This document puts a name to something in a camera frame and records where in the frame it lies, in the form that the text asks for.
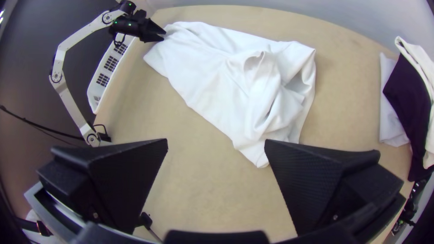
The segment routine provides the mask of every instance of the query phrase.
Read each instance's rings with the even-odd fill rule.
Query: stack of clothes
[[[398,61],[380,54],[380,141],[393,146],[410,142],[413,156],[408,180],[418,181],[434,171],[434,63],[421,46],[401,37],[395,45],[400,51]]]

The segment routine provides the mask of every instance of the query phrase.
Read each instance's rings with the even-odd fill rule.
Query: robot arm
[[[66,85],[65,74],[62,70],[65,55],[66,52],[79,41],[83,40],[85,37],[89,36],[97,30],[111,26],[113,22],[115,23],[115,26],[111,29],[113,36],[116,36],[116,33],[124,33],[128,35],[138,36],[140,37],[140,40],[144,42],[163,40],[162,37],[156,35],[156,33],[165,34],[164,30],[162,30],[160,27],[158,27],[159,29],[157,28],[157,31],[154,31],[153,33],[149,34],[146,32],[146,28],[149,23],[153,25],[155,24],[152,23],[150,19],[145,18],[146,11],[140,10],[133,15],[135,8],[136,5],[134,3],[126,0],[121,1],[121,3],[119,3],[117,7],[112,10],[103,12],[91,23],[84,26],[82,29],[78,30],[70,37],[68,37],[65,41],[60,43],[60,45],[57,47],[52,71],[48,76],[50,83],[53,85],[54,89],[61,97],[62,102],[68,110],[68,113],[71,115],[75,124],[80,129],[80,133],[82,134],[84,140],[88,145],[91,145],[92,147],[110,145],[111,139],[106,134],[107,132],[105,132],[105,134],[97,132],[94,127],[85,120],[80,110],[78,109],[74,99],[69,92],[68,86]]]

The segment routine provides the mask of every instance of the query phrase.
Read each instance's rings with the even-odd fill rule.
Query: folded white cloth
[[[258,168],[265,139],[298,143],[315,95],[315,49],[200,22],[165,27],[144,60]]]
[[[425,50],[418,45],[412,45],[404,41],[401,37],[396,37],[395,45],[401,54],[411,63],[419,73],[425,83],[426,90],[431,98],[431,106],[434,97],[434,62],[426,54]],[[434,165],[434,127],[433,127],[434,108],[431,107],[429,115],[428,134],[426,137],[424,156],[424,168]]]
[[[398,116],[383,94],[384,86],[395,68],[396,61],[380,53],[381,89],[380,89],[380,142],[399,147],[408,143],[408,137]]]

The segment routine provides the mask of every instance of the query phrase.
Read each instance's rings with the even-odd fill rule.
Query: tabletop
[[[404,180],[401,194],[409,196],[409,146],[378,142],[379,53],[397,58],[395,53],[338,25],[274,9],[187,6],[160,9],[151,18],[162,27],[201,21],[315,48],[316,96],[300,143],[379,150],[379,163]],[[107,86],[95,124],[104,124],[115,144],[168,139],[169,152],[143,208],[153,219],[154,232],[163,238],[173,229],[263,230],[271,242],[296,237],[271,168],[256,168],[227,136],[187,107],[168,80],[143,61],[152,45],[135,40],[129,47]],[[397,217],[373,243],[384,241]],[[149,237],[143,227],[134,234]]]

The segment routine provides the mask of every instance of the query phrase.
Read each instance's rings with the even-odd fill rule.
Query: cable
[[[35,129],[37,129],[38,131],[44,133],[45,135],[50,136],[50,137],[56,139],[56,140],[59,140],[59,141],[61,141],[61,142],[64,142],[64,143],[69,144],[69,145],[72,145],[72,146],[80,147],[80,146],[78,146],[78,145],[75,145],[75,144],[69,143],[69,142],[67,142],[67,141],[64,141],[64,140],[62,140],[62,139],[60,139],[60,138],[58,138],[58,137],[55,137],[55,136],[53,136],[53,135],[51,135],[51,134],[48,134],[47,132],[45,132],[45,131],[43,131],[43,130],[37,128],[36,126],[32,126],[32,127],[35,128]]]
[[[8,110],[5,106],[3,106],[3,105],[0,105],[0,109],[3,110],[3,111],[5,111],[5,112],[8,113],[9,115],[12,115],[13,117],[15,117],[15,118],[17,118],[17,119],[19,119],[19,120],[21,120],[21,121],[23,121],[23,122],[25,122],[25,123],[31,125],[31,126],[34,126],[34,127],[37,127],[37,128],[39,128],[39,129],[43,129],[43,130],[46,130],[46,131],[49,131],[49,132],[53,132],[53,133],[58,134],[58,135],[61,135],[61,136],[66,136],[66,137],[73,138],[73,139],[76,139],[76,140],[85,141],[83,137],[73,136],[73,135],[70,135],[70,134],[66,134],[66,133],[63,133],[63,132],[59,132],[59,131],[56,131],[56,130],[53,130],[53,129],[47,128],[47,127],[45,127],[45,126],[42,126],[42,125],[38,125],[38,124],[36,124],[36,123],[33,123],[33,122],[27,120],[26,118],[24,118],[24,117],[20,117],[20,116],[14,114],[13,112],[9,111],[9,110]]]

